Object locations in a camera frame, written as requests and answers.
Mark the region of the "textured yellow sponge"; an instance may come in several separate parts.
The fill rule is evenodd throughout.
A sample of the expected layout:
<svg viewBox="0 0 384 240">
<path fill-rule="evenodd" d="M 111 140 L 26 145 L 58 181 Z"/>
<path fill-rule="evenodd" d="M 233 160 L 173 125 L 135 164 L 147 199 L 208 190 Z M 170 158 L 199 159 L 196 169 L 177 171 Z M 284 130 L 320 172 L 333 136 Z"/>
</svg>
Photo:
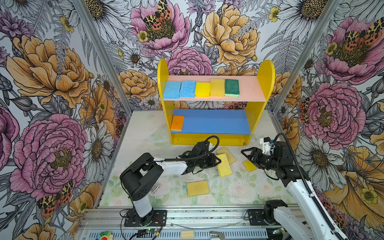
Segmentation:
<svg viewBox="0 0 384 240">
<path fill-rule="evenodd" d="M 218 165 L 218 173 L 221 178 L 228 177 L 233 174 L 227 154 L 219 154 L 216 157 L 221 161 Z"/>
</svg>

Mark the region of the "orange sponge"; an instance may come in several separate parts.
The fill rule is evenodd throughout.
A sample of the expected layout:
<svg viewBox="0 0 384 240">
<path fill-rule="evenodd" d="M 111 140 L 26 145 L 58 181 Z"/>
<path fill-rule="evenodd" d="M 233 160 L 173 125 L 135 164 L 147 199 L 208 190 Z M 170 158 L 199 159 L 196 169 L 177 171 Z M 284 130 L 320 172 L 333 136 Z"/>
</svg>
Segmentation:
<svg viewBox="0 0 384 240">
<path fill-rule="evenodd" d="M 172 124 L 171 124 L 171 131 L 176 131 L 176 132 L 181 132 L 183 130 L 183 125 L 184 125 L 184 116 L 180 115 L 174 115 L 172 119 Z"/>
</svg>

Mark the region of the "bright yellow sponge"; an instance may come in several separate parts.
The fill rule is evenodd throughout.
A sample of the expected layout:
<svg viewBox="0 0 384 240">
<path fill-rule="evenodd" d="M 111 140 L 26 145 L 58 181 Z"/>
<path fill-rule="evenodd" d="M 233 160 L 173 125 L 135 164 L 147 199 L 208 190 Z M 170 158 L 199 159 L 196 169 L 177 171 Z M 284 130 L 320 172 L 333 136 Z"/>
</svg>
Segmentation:
<svg viewBox="0 0 384 240">
<path fill-rule="evenodd" d="M 210 97 L 211 83 L 197 82 L 195 89 L 196 98 L 208 98 Z"/>
</svg>

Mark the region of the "dark green sponge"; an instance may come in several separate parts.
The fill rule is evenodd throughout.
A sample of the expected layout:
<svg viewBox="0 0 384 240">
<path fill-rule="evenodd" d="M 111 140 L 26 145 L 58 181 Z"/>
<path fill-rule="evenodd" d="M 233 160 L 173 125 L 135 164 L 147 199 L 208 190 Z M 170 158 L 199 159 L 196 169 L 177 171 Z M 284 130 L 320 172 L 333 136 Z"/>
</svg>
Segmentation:
<svg viewBox="0 0 384 240">
<path fill-rule="evenodd" d="M 225 79 L 225 96 L 226 97 L 240 96 L 240 88 L 239 88 L 238 80 Z"/>
</svg>

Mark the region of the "large blue sponge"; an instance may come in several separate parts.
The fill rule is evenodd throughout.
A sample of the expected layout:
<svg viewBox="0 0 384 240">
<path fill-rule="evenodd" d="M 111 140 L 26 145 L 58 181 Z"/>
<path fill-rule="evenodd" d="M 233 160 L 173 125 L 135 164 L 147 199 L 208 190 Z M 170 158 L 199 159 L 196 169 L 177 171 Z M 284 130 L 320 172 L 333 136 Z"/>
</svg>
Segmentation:
<svg viewBox="0 0 384 240">
<path fill-rule="evenodd" d="M 163 92 L 164 99 L 179 99 L 181 82 L 168 81 L 166 82 L 165 89 Z"/>
</svg>

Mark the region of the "rounded yellow sponge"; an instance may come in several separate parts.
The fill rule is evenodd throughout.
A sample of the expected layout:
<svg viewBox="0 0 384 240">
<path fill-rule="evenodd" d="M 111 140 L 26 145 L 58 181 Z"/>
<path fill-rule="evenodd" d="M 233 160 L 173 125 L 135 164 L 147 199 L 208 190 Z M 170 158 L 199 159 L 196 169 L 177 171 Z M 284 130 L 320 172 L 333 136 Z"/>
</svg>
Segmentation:
<svg viewBox="0 0 384 240">
<path fill-rule="evenodd" d="M 211 97 L 225 96 L 225 80 L 224 79 L 211 79 L 210 96 Z"/>
</svg>

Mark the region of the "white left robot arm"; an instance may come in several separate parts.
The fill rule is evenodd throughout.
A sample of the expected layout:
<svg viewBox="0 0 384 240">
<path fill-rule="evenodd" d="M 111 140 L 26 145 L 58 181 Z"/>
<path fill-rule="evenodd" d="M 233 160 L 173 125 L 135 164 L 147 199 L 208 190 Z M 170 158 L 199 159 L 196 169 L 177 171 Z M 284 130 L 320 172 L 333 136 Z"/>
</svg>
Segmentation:
<svg viewBox="0 0 384 240">
<path fill-rule="evenodd" d="M 209 136 L 176 158 L 159 159 L 144 153 L 127 167 L 120 175 L 120 182 L 137 216 L 141 219 L 151 219 L 153 216 L 149 193 L 160 177 L 197 174 L 218 166 L 221 160 L 215 156 L 214 151 L 219 143 L 218 136 Z"/>
</svg>

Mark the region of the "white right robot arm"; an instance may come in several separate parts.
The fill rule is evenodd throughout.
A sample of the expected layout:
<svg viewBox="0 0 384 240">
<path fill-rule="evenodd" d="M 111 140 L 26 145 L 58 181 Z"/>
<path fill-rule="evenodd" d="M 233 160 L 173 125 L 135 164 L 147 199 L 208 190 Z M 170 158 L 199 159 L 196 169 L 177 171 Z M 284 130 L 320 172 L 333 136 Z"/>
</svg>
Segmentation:
<svg viewBox="0 0 384 240">
<path fill-rule="evenodd" d="M 303 224 L 282 200 L 266 201 L 263 220 L 270 225 L 279 224 L 294 240 L 346 240 L 347 235 L 319 200 L 290 144 L 275 141 L 270 146 L 271 150 L 253 147 L 241 150 L 241 154 L 258 169 L 275 172 L 277 180 L 293 195 L 307 223 Z"/>
</svg>

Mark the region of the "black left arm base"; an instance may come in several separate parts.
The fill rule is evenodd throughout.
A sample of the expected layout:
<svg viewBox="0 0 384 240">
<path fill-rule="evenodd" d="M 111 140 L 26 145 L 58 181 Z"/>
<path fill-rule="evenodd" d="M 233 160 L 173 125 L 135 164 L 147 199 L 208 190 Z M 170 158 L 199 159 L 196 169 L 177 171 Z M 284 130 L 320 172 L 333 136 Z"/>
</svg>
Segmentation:
<svg viewBox="0 0 384 240">
<path fill-rule="evenodd" d="M 128 209 L 124 215 L 125 227 L 165 227 L 168 211 L 152 210 L 145 217 L 140 217 L 134 209 Z"/>
</svg>

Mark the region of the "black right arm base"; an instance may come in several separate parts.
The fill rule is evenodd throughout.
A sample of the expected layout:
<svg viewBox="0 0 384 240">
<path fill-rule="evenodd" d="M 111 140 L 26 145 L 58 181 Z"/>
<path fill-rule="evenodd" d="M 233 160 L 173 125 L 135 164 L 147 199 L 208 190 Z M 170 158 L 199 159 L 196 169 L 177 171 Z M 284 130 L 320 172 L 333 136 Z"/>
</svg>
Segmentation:
<svg viewBox="0 0 384 240">
<path fill-rule="evenodd" d="M 268 226 L 269 225 L 269 223 L 265 219 L 264 211 L 261 209 L 247 210 L 246 217 L 249 221 L 250 226 Z"/>
</svg>

